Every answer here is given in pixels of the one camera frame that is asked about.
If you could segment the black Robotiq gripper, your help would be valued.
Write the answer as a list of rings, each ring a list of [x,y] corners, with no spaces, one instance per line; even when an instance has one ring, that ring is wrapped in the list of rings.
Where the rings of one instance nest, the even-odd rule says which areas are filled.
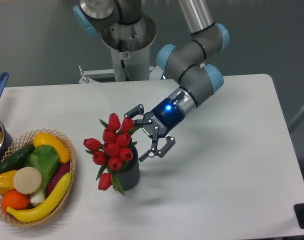
[[[143,162],[146,158],[158,156],[164,157],[175,145],[176,139],[168,133],[184,120],[182,110],[172,102],[171,98],[165,98],[150,112],[144,114],[144,106],[138,104],[124,114],[125,118],[133,119],[135,116],[143,116],[143,119],[133,120],[134,126],[142,126],[143,131],[151,138],[151,147],[139,157]],[[164,146],[159,148],[159,140],[165,139]]]

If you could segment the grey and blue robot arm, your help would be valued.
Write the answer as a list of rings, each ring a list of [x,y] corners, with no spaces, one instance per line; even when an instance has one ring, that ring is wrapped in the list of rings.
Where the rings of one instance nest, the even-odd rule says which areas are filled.
[[[175,144],[169,132],[193,110],[218,91],[224,79],[207,58],[226,48],[227,29],[215,23],[204,0],[181,0],[179,6],[186,19],[191,40],[182,47],[165,45],[156,63],[179,87],[151,111],[139,105],[126,113],[134,124],[152,140],[151,148],[140,158],[163,157]],[[150,46],[156,37],[154,21],[142,12],[139,0],[81,0],[73,7],[82,29],[91,36],[100,35],[110,49],[115,80],[148,80]]]

